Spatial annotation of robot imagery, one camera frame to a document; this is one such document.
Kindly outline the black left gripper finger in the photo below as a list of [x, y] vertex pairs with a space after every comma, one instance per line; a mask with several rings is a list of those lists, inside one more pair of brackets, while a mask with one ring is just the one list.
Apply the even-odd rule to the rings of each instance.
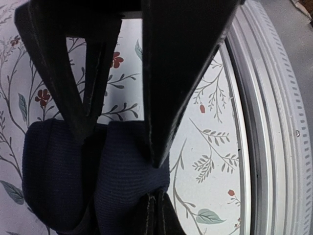
[[169, 195], [163, 190], [148, 193], [140, 200], [142, 235], [184, 235]]

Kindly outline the navy underwear with cream waistband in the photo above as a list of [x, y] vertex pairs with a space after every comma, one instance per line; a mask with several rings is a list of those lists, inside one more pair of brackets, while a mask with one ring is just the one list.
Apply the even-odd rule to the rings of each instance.
[[170, 182], [152, 166], [141, 121], [98, 124], [79, 145], [57, 119], [33, 123], [22, 156], [22, 190], [35, 215], [62, 235], [130, 235], [140, 198]]

